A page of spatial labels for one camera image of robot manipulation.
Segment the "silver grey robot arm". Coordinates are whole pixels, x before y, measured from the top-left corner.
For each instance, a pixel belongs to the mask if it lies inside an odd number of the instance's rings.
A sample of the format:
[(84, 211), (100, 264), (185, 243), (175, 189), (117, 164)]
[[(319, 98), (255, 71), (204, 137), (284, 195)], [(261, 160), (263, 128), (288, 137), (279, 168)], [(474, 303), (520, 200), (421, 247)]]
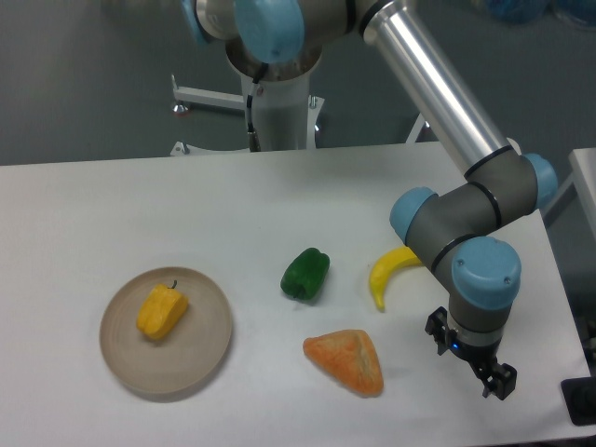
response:
[(185, 1), (182, 10), (195, 40), (223, 41), (241, 75), (252, 152), (306, 148), (308, 77), (326, 44), (357, 33), (379, 51), (466, 180), (445, 195), (415, 188), (390, 213), (404, 245), (449, 293), (426, 331), (440, 352), (470, 365), (485, 395), (506, 398), (517, 373), (497, 349), (522, 268), (493, 232), (551, 201), (558, 182), (549, 162), (514, 150), (411, 1)]

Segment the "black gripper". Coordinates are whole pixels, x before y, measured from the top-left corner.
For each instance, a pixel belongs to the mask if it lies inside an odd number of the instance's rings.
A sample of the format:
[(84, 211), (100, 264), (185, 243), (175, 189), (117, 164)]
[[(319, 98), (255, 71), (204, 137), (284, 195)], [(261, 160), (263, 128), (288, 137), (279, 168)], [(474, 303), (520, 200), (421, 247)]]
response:
[(451, 352), (466, 361), (475, 376), (483, 383), (482, 395), (505, 400), (516, 388), (517, 370), (496, 357), (504, 330), (473, 332), (447, 323), (447, 310), (440, 306), (427, 317), (425, 332), (430, 335), (437, 353)]

